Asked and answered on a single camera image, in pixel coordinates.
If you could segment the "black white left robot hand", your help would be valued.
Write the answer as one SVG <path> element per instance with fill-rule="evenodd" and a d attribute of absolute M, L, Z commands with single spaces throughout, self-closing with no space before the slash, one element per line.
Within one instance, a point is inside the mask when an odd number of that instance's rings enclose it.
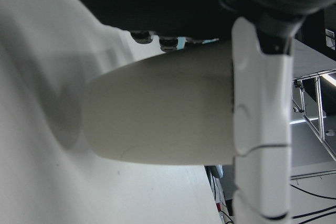
<path fill-rule="evenodd" d="M 237 223 L 290 223 L 293 39 L 335 0 L 80 0 L 162 54 L 90 82 L 92 150 L 162 165 L 234 164 Z"/>

